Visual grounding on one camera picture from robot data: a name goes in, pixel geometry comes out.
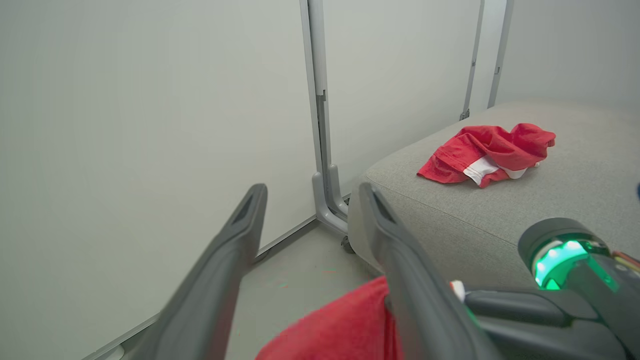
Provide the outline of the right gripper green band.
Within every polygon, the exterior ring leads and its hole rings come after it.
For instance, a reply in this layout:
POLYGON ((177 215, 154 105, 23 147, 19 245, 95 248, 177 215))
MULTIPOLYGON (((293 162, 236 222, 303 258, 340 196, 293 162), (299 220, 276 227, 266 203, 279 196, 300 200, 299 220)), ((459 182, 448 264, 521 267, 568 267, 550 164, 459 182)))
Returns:
POLYGON ((518 253, 542 290, 467 292, 464 303, 507 360, 639 358, 639 271, 570 218, 538 221, 518 253), (576 320, 575 296, 605 325, 576 320))

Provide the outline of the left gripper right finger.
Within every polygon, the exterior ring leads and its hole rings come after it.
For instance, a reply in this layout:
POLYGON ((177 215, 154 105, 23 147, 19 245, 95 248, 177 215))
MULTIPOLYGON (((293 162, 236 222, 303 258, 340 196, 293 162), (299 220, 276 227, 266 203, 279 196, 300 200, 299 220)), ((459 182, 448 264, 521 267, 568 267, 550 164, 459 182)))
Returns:
POLYGON ((500 359, 500 351, 382 192, 361 183, 359 198, 372 254, 386 277, 405 359, 500 359))

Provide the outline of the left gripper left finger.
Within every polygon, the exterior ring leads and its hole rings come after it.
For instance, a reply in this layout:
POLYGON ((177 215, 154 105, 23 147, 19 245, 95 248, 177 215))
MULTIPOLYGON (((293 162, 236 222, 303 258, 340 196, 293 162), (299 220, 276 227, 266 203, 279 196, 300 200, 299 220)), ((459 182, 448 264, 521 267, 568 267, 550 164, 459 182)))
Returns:
POLYGON ((222 360, 240 283, 254 264, 268 189, 251 186, 170 301, 146 331, 135 360, 222 360))

